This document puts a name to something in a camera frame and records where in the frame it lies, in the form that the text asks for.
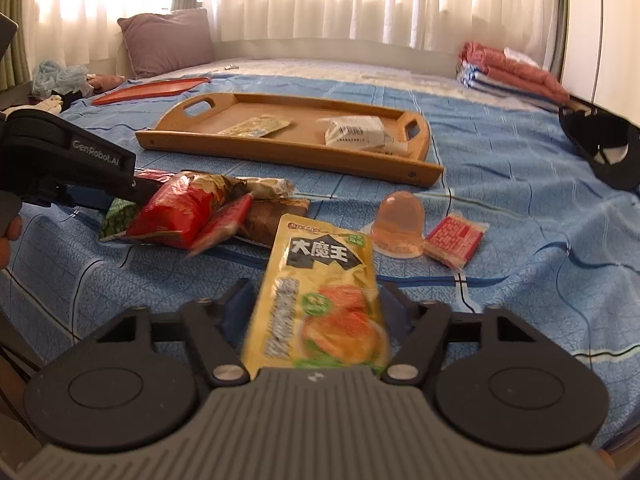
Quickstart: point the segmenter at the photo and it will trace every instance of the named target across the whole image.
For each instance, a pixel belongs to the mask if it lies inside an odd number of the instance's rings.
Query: red wrapper
[[[189,247],[188,256],[200,254],[235,235],[253,202],[254,197],[249,193],[218,209]]]
[[[177,173],[140,210],[126,237],[188,248],[231,188],[231,180],[223,175]]]
[[[487,229],[488,224],[449,214],[427,235],[422,250],[447,267],[461,270],[476,252]]]
[[[140,178],[148,178],[149,180],[157,180],[158,182],[167,182],[175,173],[163,170],[136,170],[136,176]]]

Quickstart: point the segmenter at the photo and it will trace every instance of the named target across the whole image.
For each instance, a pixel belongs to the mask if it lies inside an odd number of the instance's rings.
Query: blue bedsheet
[[[612,190],[575,155],[558,119],[430,94],[281,76],[212,75],[180,96],[103,107],[81,100],[62,114],[138,154],[138,167],[276,176],[312,200],[309,215],[344,228],[371,222],[380,200],[409,189],[422,200],[425,232],[450,211],[491,227],[463,274],[425,257],[376,256],[380,280],[412,298],[466,312],[500,304],[593,367],[607,383],[610,414],[597,444],[640,418],[640,206]],[[200,92],[269,92],[418,110],[430,122],[428,160],[446,172],[430,189],[229,158],[142,150],[134,131],[152,127],[176,102]],[[217,297],[240,277],[256,288],[268,252],[231,242],[183,259],[171,248],[100,244],[101,216],[25,205],[24,235],[0,274],[0,304],[49,361],[134,304],[175,310]]]

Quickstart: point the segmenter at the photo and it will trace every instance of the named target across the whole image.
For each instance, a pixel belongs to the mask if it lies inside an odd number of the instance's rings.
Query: folded towel
[[[558,105],[553,100],[491,79],[482,72],[480,67],[465,61],[460,62],[458,65],[456,78],[467,88],[473,88],[498,97],[515,97],[537,108],[558,113]]]
[[[477,66],[491,79],[532,92],[558,104],[569,102],[567,92],[548,71],[508,59],[503,52],[477,41],[465,43],[460,59]]]

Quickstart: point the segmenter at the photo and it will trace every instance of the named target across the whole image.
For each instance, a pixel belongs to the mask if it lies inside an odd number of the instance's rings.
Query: wooden tray
[[[198,115],[188,114],[188,108],[201,102],[210,108]],[[292,120],[293,124],[260,138],[214,135],[263,114]],[[324,145],[327,124],[317,120],[343,115],[380,117],[388,133],[409,143],[408,156],[328,148]],[[148,150],[244,158],[423,187],[433,185],[443,170],[442,166],[424,162],[431,136],[429,125],[420,114],[309,97],[201,94],[178,103],[162,116],[155,130],[140,130],[136,137],[140,146]]]

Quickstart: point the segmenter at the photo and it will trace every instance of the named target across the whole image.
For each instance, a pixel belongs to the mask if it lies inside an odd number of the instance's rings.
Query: screw
[[[219,381],[237,381],[244,375],[238,365],[220,365],[213,368],[213,376]]]
[[[411,365],[391,365],[386,374],[396,381],[410,381],[418,376],[418,368]]]

